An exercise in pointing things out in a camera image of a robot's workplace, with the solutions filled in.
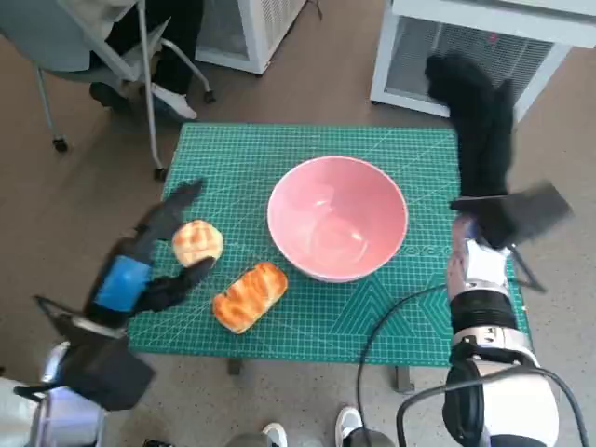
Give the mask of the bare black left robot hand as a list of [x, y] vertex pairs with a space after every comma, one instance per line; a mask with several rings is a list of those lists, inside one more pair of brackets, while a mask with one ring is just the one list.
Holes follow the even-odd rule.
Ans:
[[197, 179], [181, 184], [143, 215], [133, 236], [114, 244], [89, 292], [84, 318], [121, 329], [141, 312], [157, 313], [182, 303], [205, 278], [215, 264], [212, 256], [182, 268], [175, 277], [152, 277], [155, 243], [171, 239], [182, 226], [183, 211], [199, 196], [203, 183]]

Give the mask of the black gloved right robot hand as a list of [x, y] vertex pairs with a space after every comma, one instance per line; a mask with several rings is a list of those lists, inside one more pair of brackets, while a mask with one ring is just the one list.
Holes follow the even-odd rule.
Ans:
[[497, 85], [473, 60], [456, 53], [427, 58], [428, 96], [447, 107], [457, 137], [461, 196], [508, 192], [513, 159], [513, 86]]

